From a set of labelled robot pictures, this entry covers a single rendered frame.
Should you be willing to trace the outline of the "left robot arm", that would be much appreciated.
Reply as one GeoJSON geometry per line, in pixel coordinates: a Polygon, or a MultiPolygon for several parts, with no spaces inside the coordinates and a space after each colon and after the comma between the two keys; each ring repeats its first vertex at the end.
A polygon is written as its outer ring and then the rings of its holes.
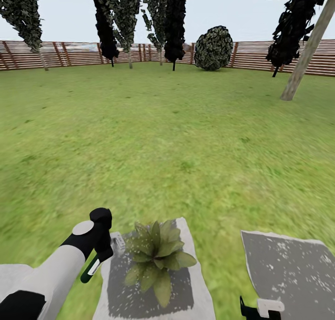
{"type": "Polygon", "coordinates": [[[110,233],[112,214],[106,208],[90,212],[42,265],[17,284],[0,303],[0,320],[56,320],[85,261],[95,249],[99,262],[126,251],[119,231],[110,233]]]}

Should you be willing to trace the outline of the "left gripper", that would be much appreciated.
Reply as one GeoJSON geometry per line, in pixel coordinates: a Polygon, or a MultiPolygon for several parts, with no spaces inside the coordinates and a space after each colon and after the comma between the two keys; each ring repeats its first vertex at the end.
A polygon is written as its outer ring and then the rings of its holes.
{"type": "Polygon", "coordinates": [[[97,253],[100,263],[107,260],[114,254],[110,245],[110,236],[108,236],[107,239],[103,241],[97,242],[94,249],[97,253]]]}

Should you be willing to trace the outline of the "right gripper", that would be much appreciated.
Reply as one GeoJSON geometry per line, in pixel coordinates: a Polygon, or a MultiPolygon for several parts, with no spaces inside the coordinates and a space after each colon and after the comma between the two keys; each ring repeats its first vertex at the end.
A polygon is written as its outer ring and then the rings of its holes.
{"type": "Polygon", "coordinates": [[[242,302],[241,304],[242,316],[246,316],[246,320],[280,320],[280,314],[276,311],[268,310],[269,317],[261,317],[257,308],[247,307],[242,302]]]}

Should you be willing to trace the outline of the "insectifuge atomizer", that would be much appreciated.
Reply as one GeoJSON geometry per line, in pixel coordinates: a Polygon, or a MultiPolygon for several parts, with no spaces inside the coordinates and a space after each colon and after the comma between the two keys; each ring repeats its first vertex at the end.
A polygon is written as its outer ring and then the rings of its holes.
{"type": "Polygon", "coordinates": [[[84,270],[83,274],[80,277],[80,281],[83,283],[88,283],[96,270],[101,266],[101,264],[102,263],[99,262],[99,258],[96,255],[91,261],[90,265],[84,270]]]}

